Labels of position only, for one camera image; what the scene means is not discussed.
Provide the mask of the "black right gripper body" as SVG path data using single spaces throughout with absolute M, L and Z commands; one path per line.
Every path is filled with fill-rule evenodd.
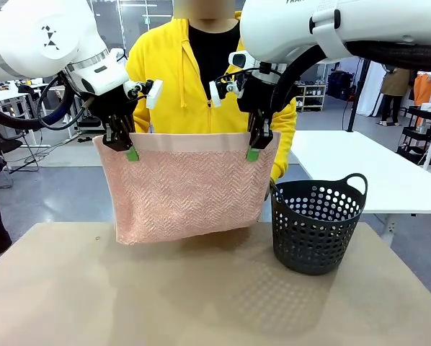
M 254 113 L 260 110 L 268 115 L 274 114 L 271 98 L 275 84 L 267 83 L 252 74 L 238 75 L 236 84 L 240 90 L 237 104 L 241 112 Z

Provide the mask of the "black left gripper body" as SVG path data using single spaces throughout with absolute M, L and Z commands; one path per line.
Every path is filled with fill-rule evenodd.
M 91 114 L 100 120 L 106 120 L 111 115 L 132 117 L 137 103 L 137 99 L 130 99 L 127 96 L 121 84 L 105 94 L 96 96 L 91 103 Z

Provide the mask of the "person's left hand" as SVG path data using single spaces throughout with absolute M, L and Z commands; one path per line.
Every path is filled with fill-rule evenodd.
M 273 178 L 270 178 L 269 186 L 265 194 L 265 200 L 267 200 L 268 198 L 276 199 L 279 194 L 280 189 L 277 187 L 276 181 Z

